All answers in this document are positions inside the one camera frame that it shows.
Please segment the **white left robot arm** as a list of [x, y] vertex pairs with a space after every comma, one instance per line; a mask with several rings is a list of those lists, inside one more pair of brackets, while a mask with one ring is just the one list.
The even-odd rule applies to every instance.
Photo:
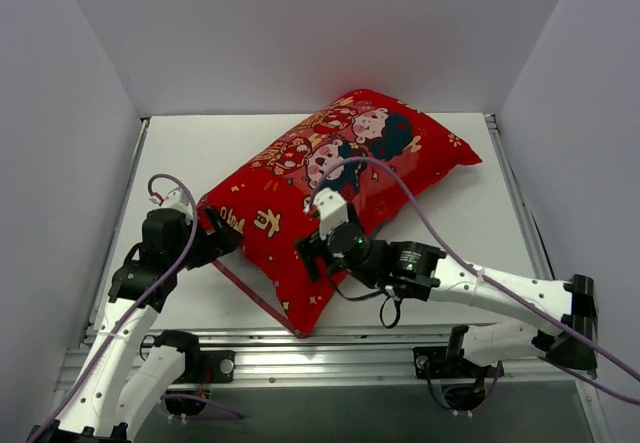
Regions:
[[32, 442], [132, 442], [176, 381], [204, 381], [211, 365], [196, 335], [165, 330], [138, 370], [132, 365], [177, 286], [181, 270], [234, 252], [242, 235], [212, 207], [150, 211], [142, 240], [112, 277], [99, 331], [74, 386], [31, 430]]

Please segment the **aluminium side rail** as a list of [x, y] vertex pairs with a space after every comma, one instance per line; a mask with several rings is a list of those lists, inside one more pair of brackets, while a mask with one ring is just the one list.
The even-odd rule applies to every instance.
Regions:
[[483, 117], [489, 136], [492, 140], [503, 178], [506, 182], [507, 191], [515, 210], [516, 219], [518, 221], [534, 273], [538, 277], [554, 279], [555, 274], [546, 252], [544, 242], [541, 238], [537, 222], [533, 213], [529, 209], [525, 195], [507, 158], [500, 136], [497, 116], [495, 114], [484, 114]]
[[131, 188], [135, 180], [137, 168], [139, 166], [141, 154], [144, 149], [145, 140], [149, 131], [150, 118], [149, 117], [142, 118], [140, 122], [141, 122], [140, 131], [138, 133], [138, 137], [137, 137], [134, 150], [130, 159], [130, 164], [128, 168], [128, 173], [127, 173], [123, 194], [118, 200], [119, 206], [118, 206], [118, 212], [116, 214], [116, 220], [112, 229], [108, 233], [109, 241], [108, 241], [107, 253], [101, 267], [98, 286], [95, 291], [94, 301], [88, 316], [87, 324], [85, 326], [84, 335], [80, 343], [81, 346], [87, 346], [88, 345], [87, 341], [89, 337], [95, 334], [94, 326], [98, 320], [98, 313], [101, 307], [101, 301], [103, 298], [105, 287], [107, 286], [109, 268], [111, 265], [111, 261], [113, 259], [115, 248], [117, 246], [117, 241], [119, 238], [122, 221], [124, 219], [124, 215], [128, 205]]

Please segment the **aluminium side rail right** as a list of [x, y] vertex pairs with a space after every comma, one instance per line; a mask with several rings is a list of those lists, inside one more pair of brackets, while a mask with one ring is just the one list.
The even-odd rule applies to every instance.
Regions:
[[489, 136], [492, 140], [503, 178], [506, 182], [507, 191], [515, 210], [516, 219], [518, 221], [534, 273], [538, 277], [554, 279], [555, 274], [546, 252], [544, 242], [541, 238], [537, 222], [533, 213], [529, 209], [525, 195], [507, 158], [500, 136], [497, 116], [495, 114], [484, 114], [483, 117]]

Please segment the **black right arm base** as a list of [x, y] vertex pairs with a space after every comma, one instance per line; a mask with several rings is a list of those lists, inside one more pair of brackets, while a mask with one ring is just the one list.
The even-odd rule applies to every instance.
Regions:
[[447, 356], [444, 346], [414, 347], [414, 370], [420, 380], [462, 380], [501, 378], [504, 370], [498, 366], [478, 366], [466, 359]]

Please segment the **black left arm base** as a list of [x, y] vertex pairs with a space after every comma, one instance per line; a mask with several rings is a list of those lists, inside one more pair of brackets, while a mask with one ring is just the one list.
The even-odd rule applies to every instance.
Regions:
[[231, 350], [199, 351], [186, 359], [185, 371], [176, 380], [185, 384], [227, 384], [234, 380], [236, 353]]

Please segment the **aluminium front mounting rail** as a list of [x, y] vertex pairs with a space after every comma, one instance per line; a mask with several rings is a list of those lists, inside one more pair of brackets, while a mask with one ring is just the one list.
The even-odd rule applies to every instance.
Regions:
[[229, 388], [321, 388], [417, 385], [413, 350], [443, 346], [442, 325], [321, 329], [297, 339], [282, 329], [197, 330], [206, 351], [235, 353]]

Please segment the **aluminium side rail left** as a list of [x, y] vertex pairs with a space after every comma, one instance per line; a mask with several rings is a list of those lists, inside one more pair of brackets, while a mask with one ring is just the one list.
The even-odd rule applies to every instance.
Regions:
[[116, 220], [112, 229], [108, 233], [109, 241], [108, 241], [107, 253], [101, 267], [98, 286], [95, 291], [94, 301], [88, 316], [87, 324], [85, 326], [84, 335], [80, 343], [81, 346], [87, 346], [88, 345], [87, 341], [89, 337], [95, 334], [94, 326], [98, 320], [98, 313], [101, 307], [101, 301], [103, 298], [105, 287], [107, 286], [109, 268], [111, 265], [111, 261], [113, 259], [115, 248], [117, 246], [117, 241], [119, 238], [122, 221], [124, 219], [124, 215], [128, 205], [131, 188], [135, 180], [137, 168], [139, 166], [141, 154], [144, 149], [145, 140], [149, 131], [150, 118], [149, 117], [142, 118], [140, 122], [141, 122], [140, 131], [138, 133], [138, 137], [137, 137], [134, 150], [130, 159], [130, 164], [128, 168], [128, 173], [127, 173], [123, 194], [118, 200], [119, 206], [118, 206], [118, 212], [116, 214]]

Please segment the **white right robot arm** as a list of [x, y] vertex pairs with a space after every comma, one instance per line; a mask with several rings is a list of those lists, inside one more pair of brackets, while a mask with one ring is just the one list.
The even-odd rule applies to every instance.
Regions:
[[460, 264], [424, 243], [377, 239], [365, 232], [351, 204], [340, 210], [338, 225], [320, 226], [298, 239], [296, 250], [314, 281], [345, 271], [396, 307], [415, 299], [502, 316], [493, 325], [463, 323], [452, 329], [442, 361], [455, 375], [527, 358], [590, 375], [597, 371], [595, 282], [587, 276], [527, 278]]

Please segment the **red printed pillowcase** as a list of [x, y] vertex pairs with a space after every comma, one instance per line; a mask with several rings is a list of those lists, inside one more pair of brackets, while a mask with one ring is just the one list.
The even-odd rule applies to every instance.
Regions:
[[295, 248], [315, 230], [305, 215], [311, 193], [330, 188], [355, 205], [366, 231], [393, 219], [405, 193], [384, 170], [388, 165], [419, 194], [458, 166], [481, 157], [455, 133], [395, 97], [369, 89], [342, 95], [272, 142], [203, 195], [207, 208], [242, 234], [242, 251], [275, 287], [281, 321], [299, 337], [311, 333], [332, 298], [330, 281], [312, 281]]

